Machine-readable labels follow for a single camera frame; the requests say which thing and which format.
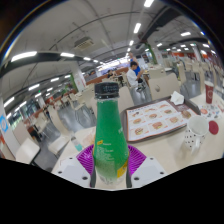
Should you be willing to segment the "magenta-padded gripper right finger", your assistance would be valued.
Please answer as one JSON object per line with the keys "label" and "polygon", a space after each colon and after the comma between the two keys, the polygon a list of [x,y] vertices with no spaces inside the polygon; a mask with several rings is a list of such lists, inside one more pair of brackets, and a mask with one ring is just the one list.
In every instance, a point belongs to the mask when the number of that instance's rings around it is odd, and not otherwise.
{"label": "magenta-padded gripper right finger", "polygon": [[129,145],[126,174],[128,188],[140,188],[167,175],[155,157],[147,157],[136,147]]}

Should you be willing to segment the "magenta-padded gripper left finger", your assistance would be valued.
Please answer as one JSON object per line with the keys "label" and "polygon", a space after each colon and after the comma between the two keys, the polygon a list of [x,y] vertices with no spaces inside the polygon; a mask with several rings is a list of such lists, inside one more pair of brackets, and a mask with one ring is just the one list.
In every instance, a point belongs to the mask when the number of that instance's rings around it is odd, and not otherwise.
{"label": "magenta-padded gripper left finger", "polygon": [[94,188],[96,171],[92,151],[92,145],[78,151],[72,143],[69,143],[53,173],[81,187]]}

